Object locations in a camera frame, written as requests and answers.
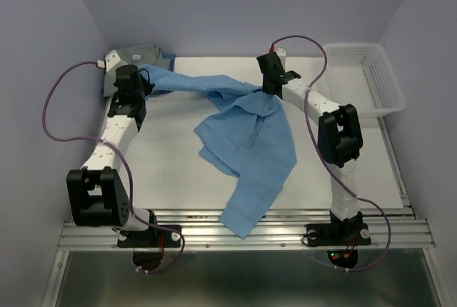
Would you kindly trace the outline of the light blue long sleeve shirt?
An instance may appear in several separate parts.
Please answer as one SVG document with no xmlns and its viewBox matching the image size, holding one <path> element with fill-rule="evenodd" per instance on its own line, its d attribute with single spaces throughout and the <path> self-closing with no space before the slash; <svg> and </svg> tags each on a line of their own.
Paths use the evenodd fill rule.
<svg viewBox="0 0 457 307">
<path fill-rule="evenodd" d="M 186 76 L 154 68 L 154 87 L 203 93 L 219 110 L 195 129 L 200 156 L 238 179 L 219 221 L 245 239 L 270 209 L 297 163 L 281 102 L 227 75 Z"/>
</svg>

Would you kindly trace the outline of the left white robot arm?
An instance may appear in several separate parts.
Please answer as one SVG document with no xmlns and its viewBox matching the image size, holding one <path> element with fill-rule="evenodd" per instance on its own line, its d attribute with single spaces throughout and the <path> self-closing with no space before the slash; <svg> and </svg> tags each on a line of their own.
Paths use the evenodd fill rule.
<svg viewBox="0 0 457 307">
<path fill-rule="evenodd" d="M 153 85 L 137 66 L 127 64 L 115 70 L 113 95 L 101 138 L 80 169 L 66 177 L 73 221 L 77 226 L 109 226 L 120 232 L 134 232 L 142 245 L 150 246 L 159 237 L 151 223 L 151 212 L 133 207 L 133 179 L 129 169 L 125 188 L 119 171 L 126 165 L 126 151 L 139 133 L 146 117 L 146 95 Z"/>
</svg>

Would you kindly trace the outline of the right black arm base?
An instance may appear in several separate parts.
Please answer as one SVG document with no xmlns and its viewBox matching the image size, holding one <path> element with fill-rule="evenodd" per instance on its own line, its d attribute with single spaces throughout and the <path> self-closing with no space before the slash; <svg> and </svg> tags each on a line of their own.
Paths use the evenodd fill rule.
<svg viewBox="0 0 457 307">
<path fill-rule="evenodd" d="M 306 232 L 301 242 L 309 247 L 338 247 L 353 245 L 369 246 L 372 244 L 371 237 L 361 235 L 362 230 L 367 230 L 366 224 L 347 226 L 337 223 L 311 223 L 306 225 Z"/>
</svg>

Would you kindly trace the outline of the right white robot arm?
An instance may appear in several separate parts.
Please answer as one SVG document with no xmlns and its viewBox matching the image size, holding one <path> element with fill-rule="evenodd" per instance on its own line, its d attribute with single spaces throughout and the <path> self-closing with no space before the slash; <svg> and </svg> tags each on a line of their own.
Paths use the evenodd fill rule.
<svg viewBox="0 0 457 307">
<path fill-rule="evenodd" d="M 313 90 L 295 71 L 286 71 L 283 58 L 275 51 L 256 60 L 263 92 L 294 105 L 305 113 L 307 122 L 317 125 L 317 137 L 311 140 L 331 177 L 328 234 L 333 241 L 344 243 L 354 235 L 353 225 L 362 222 L 355 194 L 356 160 L 363 146 L 358 112 L 351 104 L 337 104 Z"/>
</svg>

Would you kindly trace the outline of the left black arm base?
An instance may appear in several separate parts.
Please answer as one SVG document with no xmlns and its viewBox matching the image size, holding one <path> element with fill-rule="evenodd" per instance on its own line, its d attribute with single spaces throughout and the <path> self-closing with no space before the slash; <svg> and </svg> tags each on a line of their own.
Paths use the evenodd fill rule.
<svg viewBox="0 0 457 307">
<path fill-rule="evenodd" d="M 181 226 L 168 225 L 171 231 L 149 228 L 145 231 L 122 231 L 117 240 L 119 248 L 178 248 Z"/>
</svg>

